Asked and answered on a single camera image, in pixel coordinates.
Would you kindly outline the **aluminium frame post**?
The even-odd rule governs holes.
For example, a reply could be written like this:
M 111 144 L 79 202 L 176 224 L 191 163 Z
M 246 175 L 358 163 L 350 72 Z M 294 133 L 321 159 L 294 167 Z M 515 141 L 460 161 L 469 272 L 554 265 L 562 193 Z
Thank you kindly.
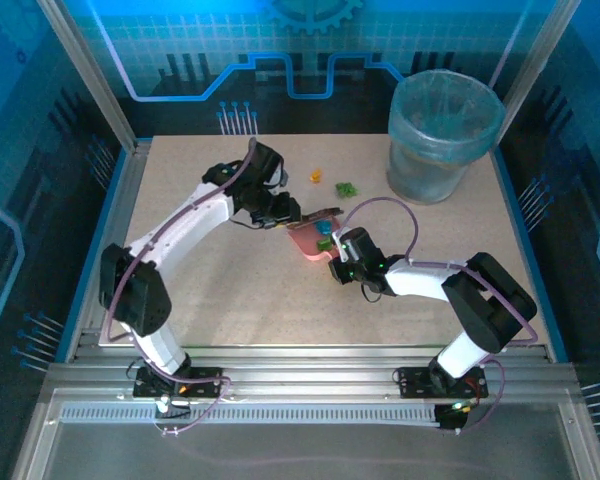
M 503 96 L 508 126 L 566 32 L 581 0 L 491 0 L 492 11 L 506 16 L 496 28 L 487 84 Z
M 73 66 L 93 97 L 123 150 L 133 157 L 146 156 L 149 143 L 136 135 L 105 75 L 63 0 L 36 0 Z

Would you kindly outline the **black hand brush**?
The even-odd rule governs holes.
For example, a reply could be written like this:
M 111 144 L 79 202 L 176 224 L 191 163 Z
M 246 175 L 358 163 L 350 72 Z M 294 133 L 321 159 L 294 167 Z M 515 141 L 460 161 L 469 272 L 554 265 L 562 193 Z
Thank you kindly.
M 298 220 L 266 219 L 262 222 L 262 227 L 264 229 L 284 227 L 289 230 L 295 230 L 319 220 L 324 220 L 329 217 L 337 217 L 343 213 L 344 210 L 340 207 L 329 207 L 315 212 L 301 214 Z

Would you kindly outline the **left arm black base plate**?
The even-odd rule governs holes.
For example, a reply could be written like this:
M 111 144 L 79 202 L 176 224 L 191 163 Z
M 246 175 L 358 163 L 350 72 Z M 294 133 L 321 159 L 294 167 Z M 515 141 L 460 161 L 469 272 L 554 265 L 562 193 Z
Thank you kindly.
M 184 367 L 175 373 L 178 378 L 197 380 L 183 383 L 144 366 L 138 369 L 133 386 L 134 398 L 158 398 L 163 395 L 181 398 L 217 398 L 221 392 L 223 370 L 217 367 Z

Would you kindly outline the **aluminium front frame rail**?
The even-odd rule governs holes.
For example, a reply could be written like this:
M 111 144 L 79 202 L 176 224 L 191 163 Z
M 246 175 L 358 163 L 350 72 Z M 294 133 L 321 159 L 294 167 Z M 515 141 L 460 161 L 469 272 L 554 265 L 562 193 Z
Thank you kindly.
M 392 375 L 399 367 L 424 367 L 438 352 L 426 346 L 224 346 L 194 347 L 198 367 L 220 367 L 230 396 L 252 403 L 395 403 Z M 126 368 L 135 351 L 122 346 L 78 348 L 71 363 L 50 366 L 44 388 L 74 395 L 127 396 Z M 562 403 L 579 393 L 575 369 L 553 363 L 543 346 L 510 348 L 488 365 L 488 388 L 505 387 L 507 403 Z

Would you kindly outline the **left aluminium frame post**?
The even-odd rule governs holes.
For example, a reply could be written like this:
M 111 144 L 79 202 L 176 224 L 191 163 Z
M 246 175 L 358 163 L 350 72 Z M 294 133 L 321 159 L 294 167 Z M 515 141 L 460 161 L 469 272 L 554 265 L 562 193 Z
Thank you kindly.
M 149 143 L 136 135 L 105 75 L 63 0 L 36 0 L 73 66 L 93 97 L 123 150 L 133 157 L 146 156 Z

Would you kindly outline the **grey metal front panel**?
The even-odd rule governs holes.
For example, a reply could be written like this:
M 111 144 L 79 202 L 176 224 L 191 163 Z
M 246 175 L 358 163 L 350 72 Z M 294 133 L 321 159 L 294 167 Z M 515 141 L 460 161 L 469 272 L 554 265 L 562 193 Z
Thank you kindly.
M 177 435 L 129 403 L 39 405 L 8 480 L 600 480 L 600 443 L 585 408 L 500 406 L 462 434 L 401 425 L 385 408 L 358 420 L 304 420 L 244 403 Z

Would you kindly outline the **blue plastic bin liner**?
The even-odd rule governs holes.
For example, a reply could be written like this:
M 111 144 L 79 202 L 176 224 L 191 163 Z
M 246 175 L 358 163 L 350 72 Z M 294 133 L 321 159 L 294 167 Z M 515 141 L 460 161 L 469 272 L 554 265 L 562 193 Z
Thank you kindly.
M 398 83 L 388 132 L 422 158 L 466 165 L 491 149 L 504 117 L 503 103 L 487 85 L 461 73 L 434 69 Z

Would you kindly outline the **black connector box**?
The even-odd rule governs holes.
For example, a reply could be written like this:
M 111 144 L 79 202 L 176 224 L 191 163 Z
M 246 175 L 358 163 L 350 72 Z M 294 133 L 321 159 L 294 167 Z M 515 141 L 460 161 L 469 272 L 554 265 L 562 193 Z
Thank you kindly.
M 436 404 L 434 407 L 435 421 L 441 430 L 456 431 L 463 429 L 467 423 L 471 408 L 462 403 Z

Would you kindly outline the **aluminium side frame rail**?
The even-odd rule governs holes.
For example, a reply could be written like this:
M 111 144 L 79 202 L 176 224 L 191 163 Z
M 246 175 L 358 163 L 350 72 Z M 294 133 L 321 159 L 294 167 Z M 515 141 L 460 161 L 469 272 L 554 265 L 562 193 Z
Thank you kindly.
M 106 313 L 98 299 L 101 254 L 109 244 L 126 238 L 150 146 L 151 140 L 144 138 L 135 153 L 123 152 L 118 158 L 56 351 L 58 363 L 73 359 L 83 333 L 102 330 Z

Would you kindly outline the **pink plastic dustpan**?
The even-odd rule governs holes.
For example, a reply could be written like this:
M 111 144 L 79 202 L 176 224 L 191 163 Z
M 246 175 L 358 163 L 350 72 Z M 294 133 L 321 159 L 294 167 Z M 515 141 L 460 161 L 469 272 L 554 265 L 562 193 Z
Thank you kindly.
M 329 217 L 324 220 L 329 220 L 332 223 L 332 232 L 334 230 L 338 230 L 340 228 L 340 222 L 336 217 Z M 295 230 L 287 230 L 287 234 L 291 238 L 292 242 L 298 247 L 300 252 L 305 256 L 306 259 L 310 261 L 319 261 L 319 260 L 332 260 L 333 258 L 338 257 L 338 252 L 332 244 L 332 249 L 329 251 L 319 252 L 316 247 L 316 241 L 322 238 L 330 238 L 331 234 L 328 236 L 321 235 L 315 227 L 315 223 L 311 223 L 309 225 L 300 227 Z

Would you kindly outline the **translucent grey trash bin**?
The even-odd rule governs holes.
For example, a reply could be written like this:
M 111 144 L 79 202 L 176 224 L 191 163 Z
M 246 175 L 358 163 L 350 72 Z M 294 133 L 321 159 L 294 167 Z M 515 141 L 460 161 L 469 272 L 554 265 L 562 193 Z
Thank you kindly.
M 456 190 L 469 166 L 436 163 L 422 158 L 391 139 L 386 176 L 402 198 L 419 204 L 435 204 Z

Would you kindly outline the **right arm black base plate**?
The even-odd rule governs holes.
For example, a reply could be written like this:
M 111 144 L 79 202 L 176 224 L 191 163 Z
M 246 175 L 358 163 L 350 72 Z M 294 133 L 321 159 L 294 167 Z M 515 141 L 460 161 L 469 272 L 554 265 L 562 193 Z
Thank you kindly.
M 470 399 L 489 395 L 484 371 L 473 367 L 454 378 L 439 367 L 399 367 L 392 380 L 402 399 Z

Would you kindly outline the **right aluminium frame post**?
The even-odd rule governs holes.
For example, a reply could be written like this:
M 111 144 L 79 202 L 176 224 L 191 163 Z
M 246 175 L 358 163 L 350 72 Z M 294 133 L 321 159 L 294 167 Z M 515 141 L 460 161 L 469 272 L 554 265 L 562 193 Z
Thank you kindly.
M 506 16 L 496 28 L 487 84 L 503 96 L 508 126 L 566 32 L 581 0 L 491 0 L 492 11 Z

